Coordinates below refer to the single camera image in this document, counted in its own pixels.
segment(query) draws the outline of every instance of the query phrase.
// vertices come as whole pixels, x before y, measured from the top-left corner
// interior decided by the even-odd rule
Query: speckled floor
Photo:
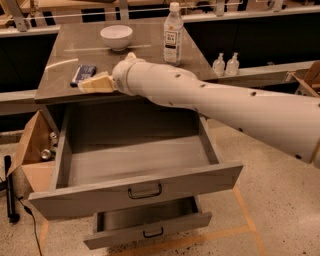
[[[83,238],[92,218],[47,221],[33,209],[43,255],[320,255],[320,170],[299,162],[218,122],[211,132],[225,161],[241,160],[244,169],[234,190],[200,196],[210,225],[198,230],[90,251]],[[18,134],[0,135],[0,159],[12,154]],[[3,163],[0,175],[4,178]],[[15,175],[19,196],[30,187],[21,170]],[[39,255],[33,221],[17,204],[21,219],[9,224],[5,194],[0,193],[0,255]]]

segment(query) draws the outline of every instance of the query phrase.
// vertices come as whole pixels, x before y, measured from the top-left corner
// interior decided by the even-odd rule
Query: black cable
[[[23,209],[25,210],[25,212],[28,213],[29,215],[31,215],[31,217],[32,217],[32,219],[33,219],[34,235],[35,235],[35,237],[36,237],[36,241],[37,241],[37,245],[38,245],[38,249],[39,249],[40,256],[42,256],[42,252],[41,252],[41,248],[40,248],[40,243],[39,243],[38,236],[37,236],[37,223],[36,223],[36,219],[34,218],[34,215],[33,215],[32,211],[31,211],[31,209],[30,209],[28,206],[26,206],[26,205],[24,205],[24,204],[22,203],[21,200],[23,199],[23,197],[18,197],[16,194],[14,194],[14,196],[15,196],[15,198],[18,199],[19,203],[22,205],[22,207],[23,207]]]

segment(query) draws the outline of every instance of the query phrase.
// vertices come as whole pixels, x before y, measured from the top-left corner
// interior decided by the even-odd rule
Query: drawer
[[[152,239],[208,226],[211,213],[202,213],[194,197],[94,216],[94,233],[84,239],[89,249]]]
[[[29,200],[53,219],[231,189],[242,163],[219,163],[206,125],[142,99],[70,105],[50,191]]]

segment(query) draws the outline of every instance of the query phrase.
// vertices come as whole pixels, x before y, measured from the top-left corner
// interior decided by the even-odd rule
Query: bottle
[[[239,61],[237,60],[238,53],[235,52],[232,56],[232,59],[228,60],[227,68],[226,68],[226,75],[235,76],[238,74],[239,71]]]
[[[172,2],[169,10],[170,13],[164,22],[164,61],[173,66],[179,66],[183,29],[179,3]]]
[[[218,59],[216,59],[212,64],[212,69],[217,76],[223,76],[225,66],[226,63],[223,60],[223,53],[219,53]]]

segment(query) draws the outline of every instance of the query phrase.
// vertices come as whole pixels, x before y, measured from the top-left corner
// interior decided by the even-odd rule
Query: white bowl
[[[102,29],[100,35],[106,45],[112,50],[122,51],[131,42],[132,29],[123,25],[114,25]]]

